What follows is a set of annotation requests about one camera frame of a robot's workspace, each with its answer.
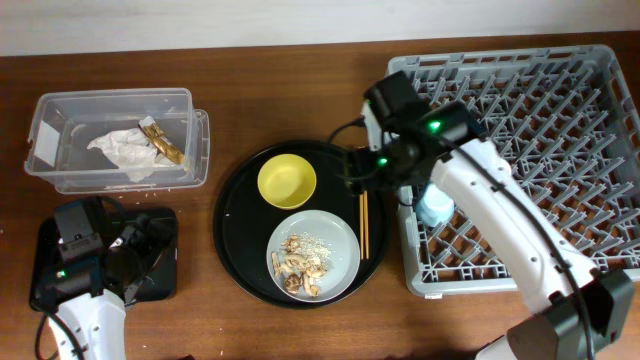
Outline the light blue cup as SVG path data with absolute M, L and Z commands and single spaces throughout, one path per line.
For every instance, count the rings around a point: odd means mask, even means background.
M 426 186 L 415 207 L 417 219 L 428 227 L 448 222 L 454 210 L 454 201 L 434 184 Z

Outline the wooden chopstick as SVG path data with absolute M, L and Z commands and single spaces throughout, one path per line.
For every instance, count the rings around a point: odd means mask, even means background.
M 364 191 L 362 194 L 364 199 L 364 249 L 365 249 L 365 260 L 370 258 L 370 246 L 369 246 L 369 211 L 368 211 L 368 192 Z
M 363 195 L 364 194 L 360 194 L 359 195 L 359 210 L 358 210 L 358 216 L 359 216 L 359 247 L 360 247 L 360 260 L 364 260 L 365 258 L 365 249 L 364 249 L 364 236 L 365 236 L 365 230 L 364 230 L 364 199 L 363 199 Z

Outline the white tissue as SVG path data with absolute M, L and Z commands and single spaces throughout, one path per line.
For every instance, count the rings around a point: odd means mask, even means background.
M 139 128 L 111 131 L 92 140 L 87 149 L 99 149 L 112 164 L 120 169 L 128 169 L 126 175 L 134 183 L 152 174 L 152 171 L 138 171 L 138 168 L 174 165 Z

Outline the gold foil wrapper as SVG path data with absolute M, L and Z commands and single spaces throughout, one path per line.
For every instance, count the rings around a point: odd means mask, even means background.
M 169 161 L 181 165 L 184 163 L 185 155 L 166 136 L 166 133 L 159 127 L 153 117 L 146 116 L 138 123 L 139 128 L 149 141 L 163 154 Z

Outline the yellow bowl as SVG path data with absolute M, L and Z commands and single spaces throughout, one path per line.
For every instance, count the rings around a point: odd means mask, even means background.
M 316 172 L 311 163 L 295 154 L 281 154 L 267 160 L 257 176 L 261 197 L 270 205 L 293 210 L 314 194 Z

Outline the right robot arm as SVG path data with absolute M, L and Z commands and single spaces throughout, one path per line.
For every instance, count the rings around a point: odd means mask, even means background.
M 431 108 L 402 72 L 364 93 L 368 149 L 355 157 L 364 190 L 432 184 L 472 221 L 504 263 L 531 312 L 476 353 L 478 359 L 592 359 L 616 342 L 635 287 L 602 272 L 553 226 L 514 180 L 465 104 Z

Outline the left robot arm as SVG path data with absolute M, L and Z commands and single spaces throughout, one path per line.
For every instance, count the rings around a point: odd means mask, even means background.
M 127 211 L 85 197 L 39 228 L 29 305 L 60 359 L 123 359 L 128 310 L 177 291 L 179 222 L 160 207 Z

